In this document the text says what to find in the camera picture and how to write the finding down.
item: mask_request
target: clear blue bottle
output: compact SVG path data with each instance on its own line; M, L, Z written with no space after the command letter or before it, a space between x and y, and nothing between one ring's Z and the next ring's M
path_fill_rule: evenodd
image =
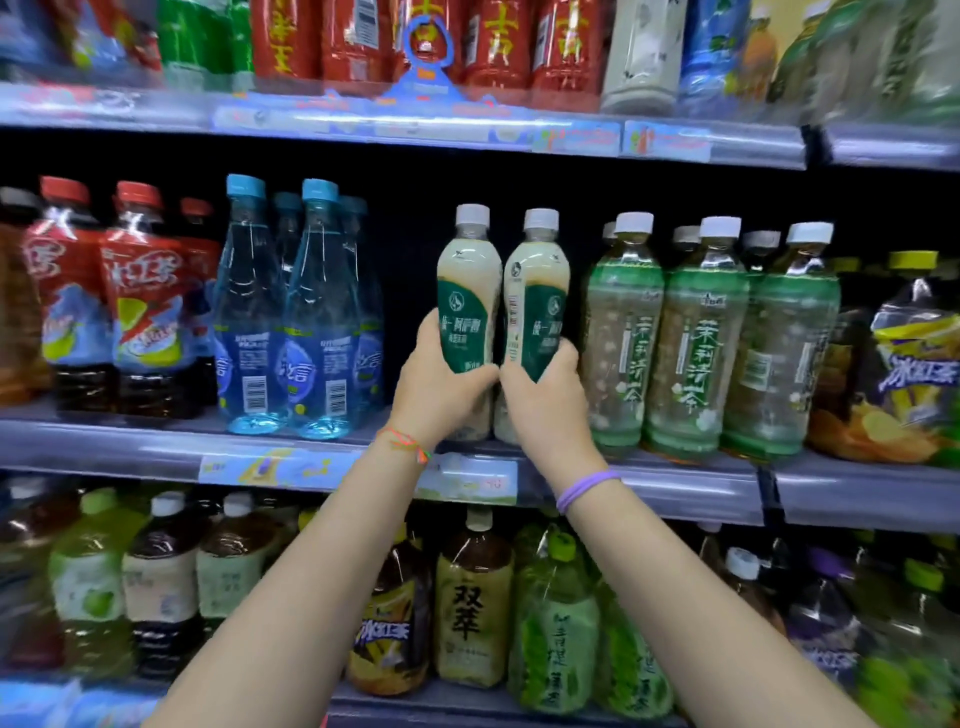
M344 245L350 268L357 279L360 307L353 384L362 420L383 409L383 293L367 248L364 226L367 201L359 197L341 197L340 208L344 220Z
M227 175L227 195L230 227L213 310L217 400L230 432L262 435L287 419L283 281L263 181Z
M333 182L303 181L306 220L283 314L290 424L310 440L347 435L358 414L357 283L344 246L339 197Z

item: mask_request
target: bottle label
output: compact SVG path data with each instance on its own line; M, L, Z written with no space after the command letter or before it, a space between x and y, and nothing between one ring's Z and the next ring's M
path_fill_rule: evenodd
M50 578L60 621L114 621L124 616L120 554L54 553Z
M437 673L491 688L503 678L514 566L477 572L437 562Z
M123 557L124 596L131 621L176 623L197 614L197 549L170 558Z
M268 548L243 556L197 554L197 586L200 614L206 619L225 619L233 614L263 576Z
M110 315L100 274L102 233L39 220L21 250L43 317L43 358L51 364L109 364Z

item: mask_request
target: white bottle cap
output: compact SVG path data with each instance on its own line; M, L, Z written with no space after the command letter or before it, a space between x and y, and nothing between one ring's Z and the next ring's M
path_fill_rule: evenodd
M249 493L231 493L224 498L224 515L231 519L248 516L253 510L253 496Z
M786 236L786 244L823 243L828 245L832 239L832 223L796 223L790 226L790 232Z
M186 496L180 491L167 491L150 501L150 515L157 518L175 516L186 505Z
M700 237L739 237L740 218L705 217L700 221Z
M483 533L493 528L493 511L489 505L471 505L467 508L467 528Z
M649 212L621 212L614 232L653 232L654 216Z
M528 209L523 217L523 229L528 231L532 228L547 228L551 231L560 229L560 213L549 207L534 207Z
M760 575L760 560L746 548L727 549L727 571L744 581L756 581Z
M747 248L779 248L780 231L753 231L743 236L743 247Z
M486 205L457 205L457 225L490 226L490 208Z

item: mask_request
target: green bottle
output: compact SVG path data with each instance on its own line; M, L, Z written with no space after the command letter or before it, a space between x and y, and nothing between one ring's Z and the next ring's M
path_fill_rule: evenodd
M601 580L600 648L593 699L631 720L652 720L673 711L673 688L646 640L620 608L613 589Z
M576 540L553 532L547 550L522 574L507 688L523 707L560 716L590 699L600 612Z
M647 379L663 306L663 271L647 240L649 212L622 212L615 241L590 271L580 373L593 441L633 449L640 441Z
M762 461L802 449L840 310L840 283L821 258L832 236L830 223L797 223L787 253L755 282L724 413L724 449Z
M738 217L704 218L700 247L667 282L643 439L675 460L699 460L720 443L749 291L733 254L739 234Z

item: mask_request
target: plastic bottle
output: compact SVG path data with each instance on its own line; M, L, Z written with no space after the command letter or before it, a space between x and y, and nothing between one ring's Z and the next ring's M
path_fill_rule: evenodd
M213 309L217 395L230 432L262 435L287 421L283 278L263 181L228 175L227 194L230 227Z
M590 273L580 373L590 432L604 450L640 441L663 306L663 271L647 248L653 228L649 212L621 212L616 241Z
M401 695L423 684L429 663L430 569L402 524L347 656L347 679L358 691Z
M120 214L100 246L113 314L113 363L126 415L197 415L190 367L196 359L186 302L193 274L186 248L169 236L156 187L118 182Z
M303 181L306 221L283 311L290 425L309 440L343 437L359 419L353 370L360 312L339 199L333 182Z
M503 303L507 309L504 361L518 362L534 381L540 379L564 328L570 264L557 245L560 213L555 209L528 209L523 220L526 239L507 258ZM501 391L493 410L493 434L517 444L514 426Z
M682 461L719 445L749 290L733 254L740 218L706 217L700 234L667 282L643 426L647 447Z
M577 543L551 533L548 558L524 570L507 687L524 708L562 716L587 705L593 684L600 610Z
M117 373L101 275L103 229L87 209L84 184L41 177L47 207L25 233L22 250L43 310L43 358L53 368L58 410L108 412Z
M136 674L172 682L204 641L197 599L197 551L208 521L179 491L155 496L151 520L123 558Z
M493 361L503 264L487 237L489 207L457 206L456 225L456 234L437 261L437 305L444 359L460 374ZM490 426L491 394L485 393L449 439L486 440Z
M798 223L788 252L754 284L724 413L724 449L758 460L803 448L817 373L840 308L820 258L830 223Z
M204 536L197 554L200 614L208 639L266 572L276 540L276 524L253 512L250 493L224 498L224 517Z
M344 221L344 246L347 261L357 280L360 308L360 334L353 366L353 385L357 394L360 420L383 409L383 292L373 269L373 257L367 242L365 219L367 201L359 197L341 197Z
M510 646L514 553L491 533L489 506L467 509L467 530L437 561L434 665L444 680L492 688L503 679Z
M121 561L146 519L118 505L112 488L85 494L80 510L50 556L66 667L95 679L125 677L132 653Z

